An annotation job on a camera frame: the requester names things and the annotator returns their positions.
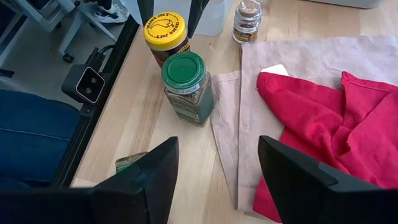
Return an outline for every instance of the red cloth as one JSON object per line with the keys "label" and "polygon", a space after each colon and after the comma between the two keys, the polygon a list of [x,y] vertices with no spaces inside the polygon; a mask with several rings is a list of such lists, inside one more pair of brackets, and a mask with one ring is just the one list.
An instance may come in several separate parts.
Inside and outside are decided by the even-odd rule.
{"label": "red cloth", "polygon": [[[265,72],[257,80],[260,95],[285,125],[282,143],[372,184],[398,188],[398,87],[348,72],[341,86]],[[281,222],[264,179],[253,210]]]}

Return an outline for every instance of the glass jar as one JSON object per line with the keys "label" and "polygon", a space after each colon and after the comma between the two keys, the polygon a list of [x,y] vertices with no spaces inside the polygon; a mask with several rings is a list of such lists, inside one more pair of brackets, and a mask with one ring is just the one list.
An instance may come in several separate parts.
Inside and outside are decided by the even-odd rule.
{"label": "glass jar", "polygon": [[243,0],[235,10],[233,37],[239,44],[257,40],[261,23],[261,5],[255,0]]}
{"label": "glass jar", "polygon": [[161,12],[144,26],[145,41],[162,68],[171,55],[190,50],[184,18],[176,12]]}
{"label": "glass jar", "polygon": [[193,52],[169,57],[162,67],[165,94],[177,116],[204,126],[213,109],[210,74],[203,59]]}

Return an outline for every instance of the blue jeans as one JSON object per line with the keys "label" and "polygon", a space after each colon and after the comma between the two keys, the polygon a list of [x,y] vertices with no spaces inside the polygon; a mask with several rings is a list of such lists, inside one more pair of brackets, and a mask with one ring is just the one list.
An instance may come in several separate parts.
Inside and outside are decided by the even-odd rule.
{"label": "blue jeans", "polygon": [[51,183],[78,121],[65,103],[0,90],[0,189]]}

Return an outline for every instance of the wooden surface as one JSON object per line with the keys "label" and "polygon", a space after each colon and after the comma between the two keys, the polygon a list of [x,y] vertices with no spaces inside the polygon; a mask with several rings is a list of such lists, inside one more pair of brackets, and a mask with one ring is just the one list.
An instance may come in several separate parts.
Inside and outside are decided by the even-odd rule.
{"label": "wooden surface", "polygon": [[[240,69],[231,38],[234,0],[223,32],[194,36],[192,50],[216,75]],[[397,35],[398,1],[375,9],[299,1],[265,1],[259,40]],[[164,96],[160,69],[137,33],[85,152],[73,186],[95,185],[115,174],[115,160],[148,151],[170,136],[180,141],[180,167],[169,223],[270,223],[235,211],[217,154],[210,121],[198,128],[177,118]]]}

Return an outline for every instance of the jar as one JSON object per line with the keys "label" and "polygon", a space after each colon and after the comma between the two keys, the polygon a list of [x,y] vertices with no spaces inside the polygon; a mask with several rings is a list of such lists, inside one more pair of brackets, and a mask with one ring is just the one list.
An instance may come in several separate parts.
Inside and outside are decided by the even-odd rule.
{"label": "jar", "polygon": [[171,55],[190,50],[187,26],[176,12],[162,12],[150,18],[144,27],[144,37],[161,68]]}
{"label": "jar", "polygon": [[177,116],[204,126],[213,106],[210,74],[203,59],[193,52],[169,57],[162,68],[165,94]]}
{"label": "jar", "polygon": [[257,39],[262,10],[255,0],[243,0],[235,10],[234,40],[240,44]]}
{"label": "jar", "polygon": [[127,156],[127,157],[123,157],[120,158],[118,160],[116,160],[115,164],[116,164],[116,173],[120,173],[122,170],[124,170],[125,168],[129,167],[131,164],[135,163],[136,161],[138,161],[139,159],[141,159],[142,156],[146,155],[146,152],[139,152],[137,154],[131,155],[131,156]]}

